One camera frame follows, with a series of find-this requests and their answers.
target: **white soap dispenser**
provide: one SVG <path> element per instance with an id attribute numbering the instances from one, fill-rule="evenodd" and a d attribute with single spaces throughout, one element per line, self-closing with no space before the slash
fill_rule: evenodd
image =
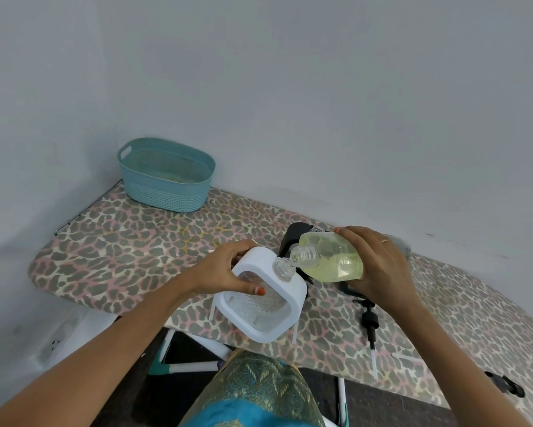
<path id="1" fill-rule="evenodd" d="M 213 296 L 210 320 L 217 307 L 239 330 L 259 343 L 269 343 L 294 326 L 296 343 L 300 313 L 306 299 L 306 282 L 266 247 L 254 247 L 233 267 L 236 276 L 260 283 L 265 295 L 220 292 Z"/>

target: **hand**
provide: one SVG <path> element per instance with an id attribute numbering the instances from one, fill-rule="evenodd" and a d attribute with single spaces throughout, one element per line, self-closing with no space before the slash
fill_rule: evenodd
<path id="1" fill-rule="evenodd" d="M 409 264 L 389 238 L 372 229 L 355 226 L 336 228 L 334 232 L 355 247 L 363 262 L 362 278 L 349 281 L 350 286 L 391 316 L 421 305 Z"/>
<path id="2" fill-rule="evenodd" d="M 262 286 L 241 280 L 231 271 L 242 255 L 257 245 L 253 240 L 222 244 L 201 262 L 182 272 L 182 284 L 187 285 L 189 296 L 217 294 L 227 290 L 264 295 L 266 291 Z"/>

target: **ironing board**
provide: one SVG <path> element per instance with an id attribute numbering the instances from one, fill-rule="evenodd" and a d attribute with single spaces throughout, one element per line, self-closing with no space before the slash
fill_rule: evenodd
<path id="1" fill-rule="evenodd" d="M 39 289 L 109 313 L 123 314 L 222 243 L 252 237 L 278 248 L 286 228 L 323 222 L 218 189 L 198 211 L 179 214 L 130 199 L 118 184 L 64 227 L 29 267 Z M 533 319 L 512 301 L 459 268 L 414 254 L 412 275 L 426 307 L 482 369 L 506 375 L 526 390 L 512 399 L 533 423 Z M 212 298 L 183 304 L 166 327 L 217 340 L 345 379 L 447 406 L 419 354 L 392 318 L 376 309 L 377 367 L 371 373 L 362 308 L 335 285 L 314 282 L 304 304 L 297 343 L 289 330 L 268 344 L 246 338 L 220 313 L 209 321 Z"/>

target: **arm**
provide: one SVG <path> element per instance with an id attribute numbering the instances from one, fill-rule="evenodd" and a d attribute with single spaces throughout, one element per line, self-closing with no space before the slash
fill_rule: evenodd
<path id="1" fill-rule="evenodd" d="M 458 423 L 529 427 L 420 302 L 407 261 L 398 248 L 386 236 L 368 228 L 347 227 L 337 233 L 352 243 L 364 264 L 362 279 L 350 285 L 398 323 L 433 373 Z"/>
<path id="2" fill-rule="evenodd" d="M 231 262 L 256 244 L 225 244 L 29 384 L 0 408 L 0 427 L 85 427 L 102 409 L 132 364 L 183 302 L 200 293 L 234 290 L 265 294 L 237 279 Z"/>

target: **bottle neck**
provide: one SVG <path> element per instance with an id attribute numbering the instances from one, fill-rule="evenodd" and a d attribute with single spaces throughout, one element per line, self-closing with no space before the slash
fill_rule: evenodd
<path id="1" fill-rule="evenodd" d="M 291 250 L 290 259 L 297 268 L 312 268 L 318 264 L 320 256 L 315 246 L 296 246 Z"/>

